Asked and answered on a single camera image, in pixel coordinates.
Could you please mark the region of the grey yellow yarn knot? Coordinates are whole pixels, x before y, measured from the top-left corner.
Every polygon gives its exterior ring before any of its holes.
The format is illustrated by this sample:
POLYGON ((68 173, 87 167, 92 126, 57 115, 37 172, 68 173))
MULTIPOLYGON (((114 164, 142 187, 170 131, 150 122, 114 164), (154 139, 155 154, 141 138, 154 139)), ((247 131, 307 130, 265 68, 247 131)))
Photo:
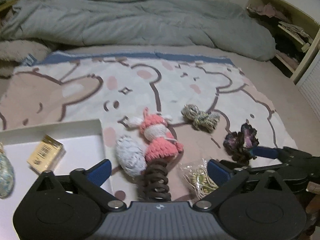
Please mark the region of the grey yellow yarn knot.
POLYGON ((196 105, 187 104, 181 110, 185 119, 192 122, 193 128, 198 131, 213 133, 220 121, 220 115, 217 113, 207 113, 200 110, 196 105))

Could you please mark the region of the pink crochet sheep doll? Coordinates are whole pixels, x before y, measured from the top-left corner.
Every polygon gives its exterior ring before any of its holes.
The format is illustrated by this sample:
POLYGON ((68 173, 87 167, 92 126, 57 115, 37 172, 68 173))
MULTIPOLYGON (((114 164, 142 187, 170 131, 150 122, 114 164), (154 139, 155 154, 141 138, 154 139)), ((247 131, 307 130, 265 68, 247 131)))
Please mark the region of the pink crochet sheep doll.
POLYGON ((129 128, 138 128, 149 142, 145 151, 147 163, 161 158, 172 159, 183 152, 183 145, 169 131, 171 121, 170 115, 150 114, 148 107, 143 111, 143 118, 132 117, 127 121, 129 128))

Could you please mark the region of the blue floral fabric pouch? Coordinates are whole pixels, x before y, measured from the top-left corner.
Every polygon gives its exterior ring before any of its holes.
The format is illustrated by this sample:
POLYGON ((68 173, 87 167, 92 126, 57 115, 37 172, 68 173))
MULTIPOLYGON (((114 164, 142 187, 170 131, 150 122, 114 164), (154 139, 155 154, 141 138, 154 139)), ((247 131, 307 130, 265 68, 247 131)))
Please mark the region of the blue floral fabric pouch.
POLYGON ((4 150, 1 143, 0 148, 0 197, 1 199, 10 196, 15 185, 15 174, 13 166, 4 150))

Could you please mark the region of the dark purple knit scrunchie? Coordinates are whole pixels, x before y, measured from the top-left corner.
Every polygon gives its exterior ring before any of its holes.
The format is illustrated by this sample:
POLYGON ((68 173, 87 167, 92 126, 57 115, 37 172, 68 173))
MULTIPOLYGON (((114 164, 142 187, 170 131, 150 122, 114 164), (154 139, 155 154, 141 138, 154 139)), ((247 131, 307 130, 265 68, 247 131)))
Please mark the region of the dark purple knit scrunchie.
POLYGON ((234 162, 248 166, 251 159, 256 159, 256 156, 251 153, 252 148, 259 145, 256 135, 257 130, 247 123, 242 124, 240 132, 226 135, 223 146, 234 162))

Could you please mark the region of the small yellow card box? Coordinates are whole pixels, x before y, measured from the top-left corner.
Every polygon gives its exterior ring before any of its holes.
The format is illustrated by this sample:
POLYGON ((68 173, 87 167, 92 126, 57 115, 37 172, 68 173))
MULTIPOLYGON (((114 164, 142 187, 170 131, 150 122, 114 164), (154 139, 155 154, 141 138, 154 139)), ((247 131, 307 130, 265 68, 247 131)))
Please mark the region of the small yellow card box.
POLYGON ((53 171, 65 155, 64 145, 52 137, 45 135, 27 160, 36 173, 53 171))

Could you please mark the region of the cartoon bear printed blanket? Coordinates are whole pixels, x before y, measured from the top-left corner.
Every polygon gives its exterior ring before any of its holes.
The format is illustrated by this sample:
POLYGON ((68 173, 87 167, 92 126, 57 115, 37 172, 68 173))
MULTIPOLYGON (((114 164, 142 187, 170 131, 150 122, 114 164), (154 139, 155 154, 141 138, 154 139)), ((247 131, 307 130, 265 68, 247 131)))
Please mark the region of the cartoon bear printed blanket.
POLYGON ((146 107, 150 114, 172 116, 169 131, 184 146, 169 172, 170 193, 176 201, 196 199, 180 176, 180 165, 227 159, 223 140, 242 124, 257 130, 261 146, 296 146, 273 103, 228 59, 107 56, 18 67, 1 98, 1 129, 98 119, 105 155, 112 161, 112 188, 130 202, 137 199, 136 185, 118 165, 114 147, 125 134, 141 146, 148 145, 139 130, 127 126, 130 118, 142 118, 146 107), (187 104, 220 115, 213 133, 196 130, 182 116, 187 104))

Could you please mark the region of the cream open wardrobe shelf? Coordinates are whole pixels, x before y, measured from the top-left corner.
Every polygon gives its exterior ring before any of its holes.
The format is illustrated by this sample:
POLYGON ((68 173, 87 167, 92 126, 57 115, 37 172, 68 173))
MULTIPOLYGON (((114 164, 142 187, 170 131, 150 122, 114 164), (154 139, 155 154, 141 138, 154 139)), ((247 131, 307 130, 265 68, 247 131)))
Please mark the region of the cream open wardrobe shelf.
POLYGON ((319 118, 319 23, 284 0, 248 0, 246 10, 274 37, 271 62, 297 85, 319 118))

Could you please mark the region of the beige fleece blanket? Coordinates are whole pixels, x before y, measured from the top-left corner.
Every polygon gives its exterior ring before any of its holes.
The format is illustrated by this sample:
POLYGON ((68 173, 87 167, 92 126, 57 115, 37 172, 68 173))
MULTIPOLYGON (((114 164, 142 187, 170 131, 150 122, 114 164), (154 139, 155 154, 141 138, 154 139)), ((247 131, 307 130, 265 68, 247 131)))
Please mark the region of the beige fleece blanket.
POLYGON ((9 79, 15 67, 44 60, 56 49, 56 43, 41 40, 1 41, 1 79, 9 79))

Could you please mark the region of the grey quilted duvet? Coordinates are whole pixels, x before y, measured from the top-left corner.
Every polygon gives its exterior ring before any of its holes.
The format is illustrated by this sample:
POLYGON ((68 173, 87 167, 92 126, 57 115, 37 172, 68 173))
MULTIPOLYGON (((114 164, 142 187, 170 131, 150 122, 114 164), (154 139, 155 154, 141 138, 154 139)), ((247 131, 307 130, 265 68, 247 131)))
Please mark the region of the grey quilted duvet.
POLYGON ((217 0, 19 0, 1 39, 70 46, 207 46, 258 61, 271 33, 237 4, 217 0))

